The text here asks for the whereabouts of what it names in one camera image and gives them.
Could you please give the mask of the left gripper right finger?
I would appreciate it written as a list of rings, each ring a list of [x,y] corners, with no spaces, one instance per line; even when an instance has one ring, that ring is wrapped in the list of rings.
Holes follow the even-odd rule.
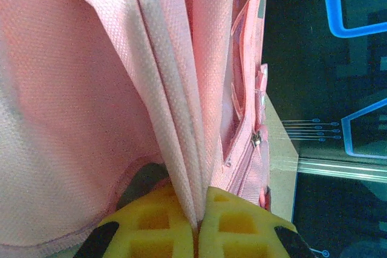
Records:
[[[199,257],[314,257],[289,221],[216,187],[207,191]]]

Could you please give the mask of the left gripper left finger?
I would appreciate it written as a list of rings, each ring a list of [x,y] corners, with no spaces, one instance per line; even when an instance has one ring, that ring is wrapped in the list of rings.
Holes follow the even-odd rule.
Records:
[[[166,184],[104,218],[75,257],[194,257],[194,235]]]

